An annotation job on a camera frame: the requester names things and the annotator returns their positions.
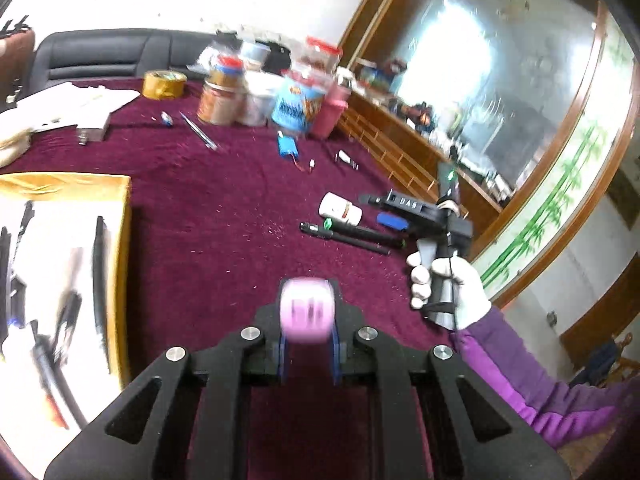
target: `red lid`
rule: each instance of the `red lid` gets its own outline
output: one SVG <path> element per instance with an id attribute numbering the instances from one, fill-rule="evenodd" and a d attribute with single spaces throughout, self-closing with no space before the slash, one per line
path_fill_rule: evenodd
<path id="1" fill-rule="evenodd" d="M 340 47 L 325 43 L 322 40 L 318 40 L 318 38 L 312 38 L 311 36 L 307 36 L 306 44 L 310 46 L 316 46 L 323 52 L 326 52 L 327 54 L 331 54 L 332 56 L 340 57 L 342 55 L 342 49 Z"/>
<path id="2" fill-rule="evenodd" d="M 221 54 L 220 56 L 218 56 L 218 63 L 227 68 L 235 68 L 237 70 L 241 70 L 242 68 L 244 68 L 242 60 L 236 56 L 224 56 Z"/>

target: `purple jacket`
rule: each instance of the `purple jacket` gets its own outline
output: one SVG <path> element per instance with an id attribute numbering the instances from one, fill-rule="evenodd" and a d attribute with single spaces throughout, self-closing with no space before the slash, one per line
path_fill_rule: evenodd
<path id="1" fill-rule="evenodd" d="M 607 388 L 553 380 L 494 306 L 455 339 L 464 361 L 553 448 L 603 430 L 640 403 L 640 377 Z"/>

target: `black leather sofa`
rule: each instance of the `black leather sofa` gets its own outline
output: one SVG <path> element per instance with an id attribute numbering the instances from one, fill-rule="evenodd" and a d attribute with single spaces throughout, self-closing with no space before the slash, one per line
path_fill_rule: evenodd
<path id="1" fill-rule="evenodd" d="M 203 49 L 216 38 L 239 47 L 235 33 L 206 34 L 154 28 L 72 30 L 47 36 L 31 66 L 27 91 L 31 95 L 55 84 L 79 79 L 142 77 L 148 70 L 177 70 L 189 79 L 204 79 L 187 70 Z M 289 50 L 277 43 L 271 47 L 264 70 L 280 73 L 290 65 Z"/>

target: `pink eraser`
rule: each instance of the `pink eraser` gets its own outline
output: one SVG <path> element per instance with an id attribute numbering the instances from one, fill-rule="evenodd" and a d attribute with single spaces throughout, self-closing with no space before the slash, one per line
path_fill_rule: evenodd
<path id="1" fill-rule="evenodd" d="M 280 293 L 280 328 L 298 343 L 325 341 L 334 326 L 334 290 L 327 280 L 293 278 Z"/>

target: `brown leather object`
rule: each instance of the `brown leather object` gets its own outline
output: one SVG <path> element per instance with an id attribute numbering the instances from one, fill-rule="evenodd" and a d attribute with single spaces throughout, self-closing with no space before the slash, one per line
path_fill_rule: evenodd
<path id="1" fill-rule="evenodd" d="M 6 98 L 14 94 L 14 81 L 26 83 L 36 36 L 33 30 L 22 30 L 0 40 L 0 111 L 6 108 Z"/>

